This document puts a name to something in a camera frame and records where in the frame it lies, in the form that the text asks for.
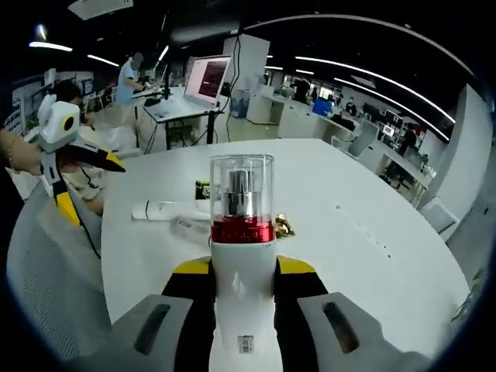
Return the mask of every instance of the bracelet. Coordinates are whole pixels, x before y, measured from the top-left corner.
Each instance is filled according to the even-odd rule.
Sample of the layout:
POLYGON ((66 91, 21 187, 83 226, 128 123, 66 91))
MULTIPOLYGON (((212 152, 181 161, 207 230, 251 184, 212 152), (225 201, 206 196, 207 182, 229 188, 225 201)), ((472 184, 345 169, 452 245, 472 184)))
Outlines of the bracelet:
POLYGON ((10 149, 9 149, 9 164, 10 164, 10 169, 12 169, 12 172, 14 172, 15 174, 19 174, 19 171, 16 170, 16 168, 14 167, 14 162, 12 161, 12 149, 14 148, 14 142, 17 140, 17 137, 14 136, 14 138, 12 139, 12 144, 10 145, 10 149))

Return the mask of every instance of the white robot head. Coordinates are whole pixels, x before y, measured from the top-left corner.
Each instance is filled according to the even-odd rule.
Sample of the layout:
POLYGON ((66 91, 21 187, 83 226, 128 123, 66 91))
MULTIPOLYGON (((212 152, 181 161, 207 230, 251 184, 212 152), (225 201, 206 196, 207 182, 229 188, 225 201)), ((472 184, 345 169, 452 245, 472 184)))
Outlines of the white robot head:
POLYGON ((56 95, 46 95, 38 110, 40 145, 48 153, 73 141, 80 125, 79 107, 57 102, 56 95))

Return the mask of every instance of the round table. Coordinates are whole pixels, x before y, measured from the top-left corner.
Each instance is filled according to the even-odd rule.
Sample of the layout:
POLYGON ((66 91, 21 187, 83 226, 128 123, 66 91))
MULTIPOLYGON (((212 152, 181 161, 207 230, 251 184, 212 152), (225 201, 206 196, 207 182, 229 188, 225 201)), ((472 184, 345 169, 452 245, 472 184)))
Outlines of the round table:
POLYGON ((111 174, 102 225, 102 274, 115 322, 148 294, 160 294, 172 270, 210 254, 170 234, 168 222, 132 220, 132 207, 192 201, 208 181, 213 155, 268 153, 275 158, 274 212, 296 235, 279 254, 304 260, 329 292, 342 292, 382 325, 403 351, 432 356, 456 308, 465 277, 427 221, 364 166, 320 139, 271 139, 196 146, 129 159, 111 174))

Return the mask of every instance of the clear plastic container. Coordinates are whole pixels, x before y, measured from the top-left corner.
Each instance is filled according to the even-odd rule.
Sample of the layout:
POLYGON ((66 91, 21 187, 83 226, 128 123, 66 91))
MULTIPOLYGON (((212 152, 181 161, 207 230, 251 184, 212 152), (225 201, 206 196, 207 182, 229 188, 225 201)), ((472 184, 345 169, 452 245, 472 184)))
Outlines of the clear plastic container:
POLYGON ((212 242, 267 243, 274 239, 274 158, 213 157, 210 166, 212 242))

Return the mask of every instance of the barcode sticker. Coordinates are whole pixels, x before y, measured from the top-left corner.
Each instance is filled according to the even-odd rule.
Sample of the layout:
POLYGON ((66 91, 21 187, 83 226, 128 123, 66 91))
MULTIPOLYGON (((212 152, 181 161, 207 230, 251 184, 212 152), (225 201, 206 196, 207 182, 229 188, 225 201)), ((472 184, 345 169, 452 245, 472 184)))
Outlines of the barcode sticker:
POLYGON ((238 336, 240 354, 253 354, 253 336, 238 336))

